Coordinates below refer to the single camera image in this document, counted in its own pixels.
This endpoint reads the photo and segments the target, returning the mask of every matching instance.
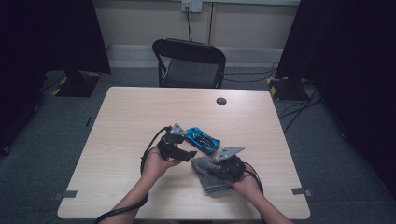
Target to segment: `person's hand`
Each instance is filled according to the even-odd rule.
[[[246,164],[246,170],[250,171],[253,174],[256,174],[251,168],[250,165]],[[260,192],[259,184],[257,183],[256,179],[249,173],[244,172],[242,178],[238,182],[228,182],[233,188],[243,197],[250,200],[251,198],[255,197],[256,195],[262,193]]]
[[[179,164],[181,164],[181,161],[164,160],[161,156],[160,150],[155,147],[148,153],[142,177],[155,182],[165,174],[168,168]]]

